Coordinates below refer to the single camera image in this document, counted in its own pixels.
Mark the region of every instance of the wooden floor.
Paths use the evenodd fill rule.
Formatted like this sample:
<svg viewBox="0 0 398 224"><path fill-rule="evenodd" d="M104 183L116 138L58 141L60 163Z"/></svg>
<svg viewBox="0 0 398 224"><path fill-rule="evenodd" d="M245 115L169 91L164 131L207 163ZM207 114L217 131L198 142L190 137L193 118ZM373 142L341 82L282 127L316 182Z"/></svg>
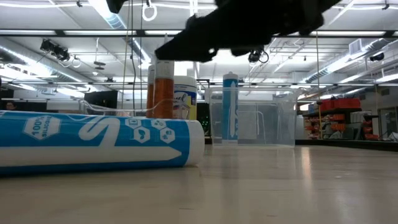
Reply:
<svg viewBox="0 0 398 224"><path fill-rule="evenodd" d="M212 149L198 167L0 179L1 224L398 222L398 153Z"/></svg>

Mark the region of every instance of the clear plastic box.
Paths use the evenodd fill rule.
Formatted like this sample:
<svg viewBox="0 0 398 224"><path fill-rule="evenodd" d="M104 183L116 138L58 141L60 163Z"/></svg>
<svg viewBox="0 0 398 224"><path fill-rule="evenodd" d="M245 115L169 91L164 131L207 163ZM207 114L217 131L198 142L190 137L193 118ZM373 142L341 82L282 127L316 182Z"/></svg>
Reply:
<svg viewBox="0 0 398 224"><path fill-rule="evenodd" d="M211 88L210 120L214 146L223 141L223 90L238 91L238 146L295 145L296 103L301 92L291 88Z"/></svg>
<svg viewBox="0 0 398 224"><path fill-rule="evenodd" d="M136 110L129 110L129 109L113 109L113 108L106 108L103 106L96 106L89 104L85 100L79 100L79 111L81 114L91 114L91 115L106 115L106 116L128 116L128 117L136 117L138 113L145 114L147 111L153 112L157 106L161 105L162 103L172 101L173 104L173 119L188 119L190 115L190 107L184 103L182 100L162 100L157 105L155 105L151 109L136 109Z"/></svg>

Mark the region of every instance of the ceiling pipe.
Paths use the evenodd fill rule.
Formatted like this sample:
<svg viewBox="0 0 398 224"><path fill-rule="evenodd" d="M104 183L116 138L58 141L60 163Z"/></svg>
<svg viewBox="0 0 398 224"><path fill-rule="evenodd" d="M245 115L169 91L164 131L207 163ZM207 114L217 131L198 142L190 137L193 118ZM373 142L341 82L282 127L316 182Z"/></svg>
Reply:
<svg viewBox="0 0 398 224"><path fill-rule="evenodd" d="M112 29L121 29L121 30L128 29L128 27L119 17L119 15L109 11L106 0L88 0L88 2L93 6L93 8L98 12L98 14L100 14L100 16L109 24L109 26L112 27ZM149 55L142 49L142 46L138 44L135 38L133 37L128 38L127 43L141 60L140 64L150 63Z"/></svg>
<svg viewBox="0 0 398 224"><path fill-rule="evenodd" d="M359 52L355 52L353 55L349 50L343 52L337 57L325 62L318 71L318 68L313 69L308 73L307 77L304 78L301 83L311 83L317 78L324 77L325 75L332 74L333 72L344 68L345 66L351 65L352 63L360 60L361 58L376 54L385 46L393 43L395 39L358 39L361 41L364 47Z"/></svg>
<svg viewBox="0 0 398 224"><path fill-rule="evenodd" d="M43 68L47 69L49 72L57 74L57 75L62 75L65 77L68 77L75 82L93 82L93 80L85 77L84 75L81 75L69 68L65 68L61 65L59 65L57 62L54 62L53 60L50 60L46 57L41 56L40 54L37 54L31 50L28 50L21 45L8 40L4 37L0 37L0 48L3 50L7 51L9 54L11 54L13 57L17 57L26 63L27 60L31 60L34 63L34 65L42 66ZM97 86L97 90L110 90L108 87L105 86Z"/></svg>

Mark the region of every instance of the white wall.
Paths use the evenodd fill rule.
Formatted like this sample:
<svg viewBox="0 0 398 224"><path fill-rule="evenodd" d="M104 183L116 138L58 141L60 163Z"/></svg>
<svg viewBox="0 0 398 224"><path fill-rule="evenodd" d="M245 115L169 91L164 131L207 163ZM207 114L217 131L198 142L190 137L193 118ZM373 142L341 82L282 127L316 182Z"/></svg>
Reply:
<svg viewBox="0 0 398 224"><path fill-rule="evenodd" d="M70 96L56 93L55 95L45 95L37 91L32 90L14 90L14 98L23 98L23 99L70 99Z"/></svg>

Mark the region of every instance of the white cap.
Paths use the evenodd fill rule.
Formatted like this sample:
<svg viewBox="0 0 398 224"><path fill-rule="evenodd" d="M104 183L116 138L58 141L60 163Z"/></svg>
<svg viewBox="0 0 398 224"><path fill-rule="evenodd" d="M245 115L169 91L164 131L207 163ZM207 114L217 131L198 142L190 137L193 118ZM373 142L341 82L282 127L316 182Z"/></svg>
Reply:
<svg viewBox="0 0 398 224"><path fill-rule="evenodd" d="M223 76L223 79L235 79L238 80L239 76L237 74L233 74L232 72L229 72L228 74Z"/></svg>
<svg viewBox="0 0 398 224"><path fill-rule="evenodd" d="M193 77L186 76L174 76L174 85L188 85L188 86L197 86L197 81Z"/></svg>
<svg viewBox="0 0 398 224"><path fill-rule="evenodd" d="M174 61L157 60L155 79L156 78L174 79Z"/></svg>

